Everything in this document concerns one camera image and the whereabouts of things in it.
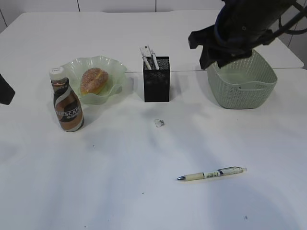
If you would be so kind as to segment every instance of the white bottle cap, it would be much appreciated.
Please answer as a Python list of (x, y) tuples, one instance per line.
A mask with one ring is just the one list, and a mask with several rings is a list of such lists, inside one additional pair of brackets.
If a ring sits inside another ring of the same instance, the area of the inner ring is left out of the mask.
[(52, 68), (49, 71), (49, 76), (52, 81), (59, 81), (67, 77), (66, 72), (62, 66)]

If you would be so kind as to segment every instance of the bread roll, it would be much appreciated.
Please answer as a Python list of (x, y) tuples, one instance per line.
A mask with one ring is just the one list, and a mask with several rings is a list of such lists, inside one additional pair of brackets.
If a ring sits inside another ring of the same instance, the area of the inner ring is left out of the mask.
[(81, 79), (81, 95), (88, 93), (99, 94), (105, 87), (109, 74), (100, 68), (91, 68), (87, 70)]

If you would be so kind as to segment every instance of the black mesh pen holder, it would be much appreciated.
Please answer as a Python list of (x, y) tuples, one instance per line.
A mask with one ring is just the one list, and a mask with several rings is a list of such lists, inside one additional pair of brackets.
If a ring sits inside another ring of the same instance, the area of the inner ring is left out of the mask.
[(154, 67), (151, 57), (147, 57), (151, 70), (143, 62), (145, 102), (169, 102), (171, 68), (168, 57), (157, 57), (159, 70)]

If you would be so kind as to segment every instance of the ballpoint pen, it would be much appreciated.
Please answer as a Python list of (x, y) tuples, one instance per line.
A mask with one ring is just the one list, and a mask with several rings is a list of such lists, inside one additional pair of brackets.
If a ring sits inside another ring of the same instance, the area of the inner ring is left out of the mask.
[(152, 56), (152, 59), (153, 59), (153, 62), (154, 62), (154, 66), (155, 66), (155, 69), (159, 69), (157, 57), (156, 57), (154, 51), (153, 51), (152, 49), (149, 48), (149, 45), (147, 45), (147, 47), (148, 47), (148, 49), (149, 49), (150, 56)]
[(177, 180), (193, 181), (193, 180), (200, 180), (200, 179), (212, 178), (212, 177), (217, 177), (217, 176), (226, 176), (226, 175), (231, 175), (231, 174), (236, 174), (236, 173), (242, 173), (246, 171), (247, 171), (247, 168), (229, 167), (229, 168), (224, 168), (224, 169), (218, 169), (217, 171), (214, 171), (214, 172), (208, 172), (208, 173), (200, 172), (196, 174), (185, 175), (185, 176), (178, 177)]
[(142, 51), (142, 48), (140, 48), (140, 51), (141, 51), (142, 58), (143, 58), (143, 61), (145, 62), (145, 65), (146, 65), (147, 69), (148, 69), (148, 70), (152, 70), (152, 68), (150, 67), (149, 62), (148, 62), (148, 60), (147, 60), (146, 55), (145, 55), (145, 54), (143, 53), (143, 51)]

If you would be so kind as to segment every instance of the nescafe bottle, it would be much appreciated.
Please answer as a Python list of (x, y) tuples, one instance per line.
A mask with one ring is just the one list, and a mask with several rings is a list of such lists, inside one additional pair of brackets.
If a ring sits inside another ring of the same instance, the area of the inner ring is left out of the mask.
[(59, 123), (66, 132), (77, 131), (84, 124), (79, 98), (70, 87), (63, 67), (53, 68), (49, 74), (54, 91), (53, 105)]

